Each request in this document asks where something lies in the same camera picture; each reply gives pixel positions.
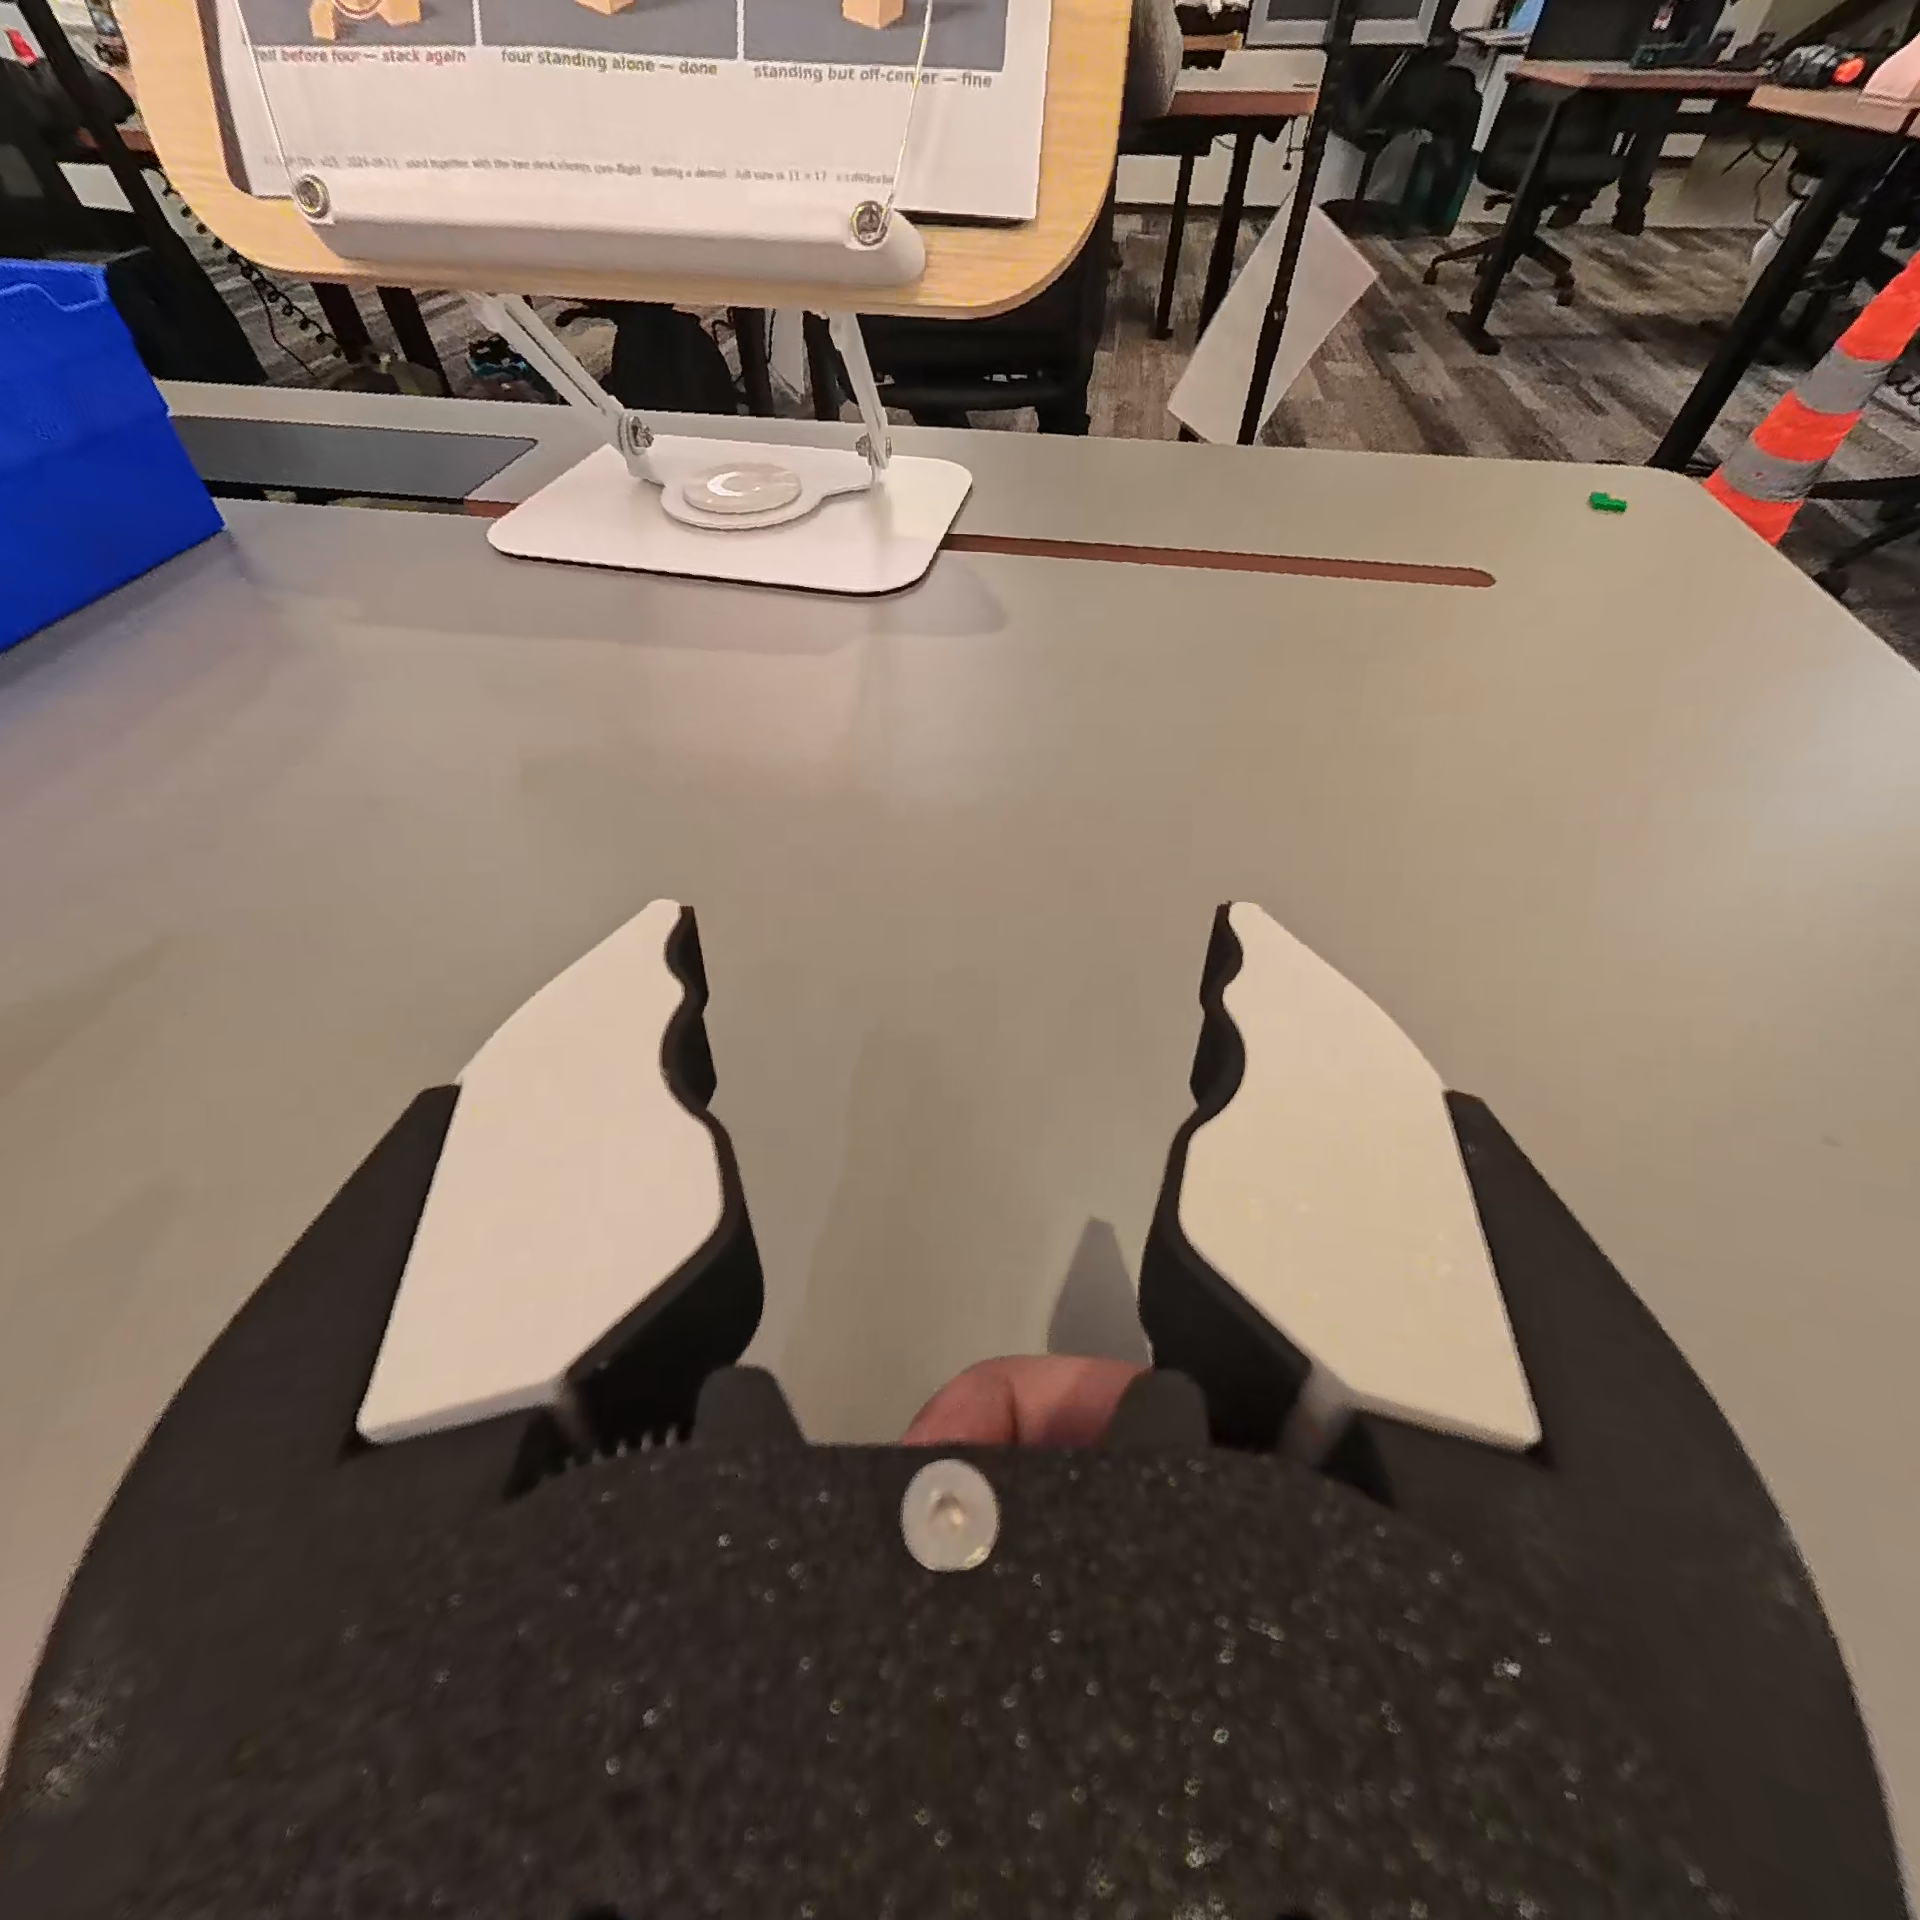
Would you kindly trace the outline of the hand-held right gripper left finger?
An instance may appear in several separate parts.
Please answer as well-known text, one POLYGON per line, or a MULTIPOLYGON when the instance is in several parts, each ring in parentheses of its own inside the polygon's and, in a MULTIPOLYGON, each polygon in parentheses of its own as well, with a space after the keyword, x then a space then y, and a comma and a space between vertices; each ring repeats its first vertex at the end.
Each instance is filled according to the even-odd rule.
POLYGON ((641 1448, 693 1422, 754 1316, 704 943, 652 898, 465 1066, 350 1433, 550 1418, 579 1448, 641 1448))

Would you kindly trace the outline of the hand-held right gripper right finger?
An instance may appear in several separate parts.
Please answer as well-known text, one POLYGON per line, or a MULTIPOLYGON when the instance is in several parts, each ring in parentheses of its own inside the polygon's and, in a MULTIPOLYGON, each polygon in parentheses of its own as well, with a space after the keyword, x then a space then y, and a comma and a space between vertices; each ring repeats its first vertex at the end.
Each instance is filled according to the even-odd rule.
POLYGON ((1210 920, 1137 1336, 1214 1448, 1334 1470, 1376 1422, 1497 1470, 1539 1448, 1449 1080, 1253 898, 1210 920))

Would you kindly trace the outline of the blue plastic bin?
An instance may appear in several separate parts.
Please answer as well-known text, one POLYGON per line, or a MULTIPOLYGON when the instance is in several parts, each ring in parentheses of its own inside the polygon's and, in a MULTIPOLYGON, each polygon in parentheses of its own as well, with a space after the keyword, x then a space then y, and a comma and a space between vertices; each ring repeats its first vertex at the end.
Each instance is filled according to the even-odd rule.
POLYGON ((92 260, 0 260, 0 649, 92 616, 223 522, 92 260))

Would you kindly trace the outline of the orange striped traffic cone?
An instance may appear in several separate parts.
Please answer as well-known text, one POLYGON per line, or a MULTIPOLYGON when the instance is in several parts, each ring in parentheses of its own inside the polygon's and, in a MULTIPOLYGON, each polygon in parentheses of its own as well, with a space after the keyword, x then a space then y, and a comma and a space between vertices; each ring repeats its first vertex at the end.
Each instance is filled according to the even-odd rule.
POLYGON ((1783 406, 1698 481, 1758 548, 1783 548, 1798 512, 1825 481, 1835 447, 1863 429, 1879 386, 1920 338, 1920 260, 1903 260, 1863 319, 1798 381, 1783 406))

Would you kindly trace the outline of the black office chair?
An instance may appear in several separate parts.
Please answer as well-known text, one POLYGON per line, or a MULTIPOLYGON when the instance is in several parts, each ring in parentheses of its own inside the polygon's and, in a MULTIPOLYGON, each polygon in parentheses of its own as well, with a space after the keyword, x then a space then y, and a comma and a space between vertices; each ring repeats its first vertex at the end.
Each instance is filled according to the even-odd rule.
POLYGON ((1618 188, 1618 97, 1589 82, 1512 82, 1474 188, 1512 213, 1534 213, 1516 260, 1550 272, 1550 298, 1575 298, 1575 272, 1539 246, 1550 213, 1589 213, 1618 188))
POLYGON ((1103 331, 1103 260, 1074 260, 1044 296, 995 319, 864 319, 879 409, 975 429, 1033 409, 1041 432, 1094 432, 1094 363, 1103 331))

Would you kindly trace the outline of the white instruction sheet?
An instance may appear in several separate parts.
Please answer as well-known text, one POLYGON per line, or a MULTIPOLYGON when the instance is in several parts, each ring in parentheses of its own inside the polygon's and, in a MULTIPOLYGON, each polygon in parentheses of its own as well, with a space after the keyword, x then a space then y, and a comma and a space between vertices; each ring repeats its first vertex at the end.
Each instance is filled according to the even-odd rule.
POLYGON ((466 203, 502 223, 641 191, 1041 213, 1044 0, 211 0, 248 191, 466 203))

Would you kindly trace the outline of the wooden display board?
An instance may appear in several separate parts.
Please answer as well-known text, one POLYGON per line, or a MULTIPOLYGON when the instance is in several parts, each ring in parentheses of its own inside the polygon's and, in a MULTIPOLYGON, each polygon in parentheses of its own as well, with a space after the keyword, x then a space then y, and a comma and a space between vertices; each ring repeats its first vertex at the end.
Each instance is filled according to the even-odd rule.
MULTIPOLYGON (((465 296, 438 260, 343 260, 292 191, 248 191, 233 165, 233 124, 211 69, 200 0, 128 0, 120 5, 134 54, 134 106, 153 124, 153 155, 184 213, 233 246, 260 272, 287 280, 337 280, 337 281, 421 281, 465 296)), ((1041 119, 1041 213, 1013 223, 990 219, 918 219, 923 280, 895 296, 852 296, 852 319, 995 319, 1044 296, 1074 252, 1094 246, 1103 188, 1111 188, 1111 106, 1124 106, 1124 0, 1056 0, 1044 5, 1044 119, 1041 119)), ((832 313, 832 296, 782 281, 782 280, 704 280, 672 296, 664 280, 613 272, 613 280, 550 280, 526 296, 579 296, 579 298, 690 298, 690 313, 832 313)))

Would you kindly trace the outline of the dark office desk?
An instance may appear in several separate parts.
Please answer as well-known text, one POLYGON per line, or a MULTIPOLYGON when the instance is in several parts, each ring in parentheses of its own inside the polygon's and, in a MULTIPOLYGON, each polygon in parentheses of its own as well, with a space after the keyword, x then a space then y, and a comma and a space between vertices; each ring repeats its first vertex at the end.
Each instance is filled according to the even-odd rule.
MULTIPOLYGON (((1629 165, 1618 165, 1618 213, 1610 223, 1618 236, 1640 236, 1640 213, 1648 213, 1648 165, 1672 155, 1672 124, 1687 97, 1749 97, 1758 90, 1758 69, 1629 69, 1629 62, 1516 62, 1516 82, 1589 82, 1610 97, 1629 97, 1629 165)), ((1474 296, 1466 313, 1449 313, 1449 331, 1489 363, 1497 338, 1489 338, 1489 298, 1497 298, 1497 280, 1516 272, 1516 246, 1530 246, 1534 213, 1512 213, 1482 272, 1474 272, 1474 296)))

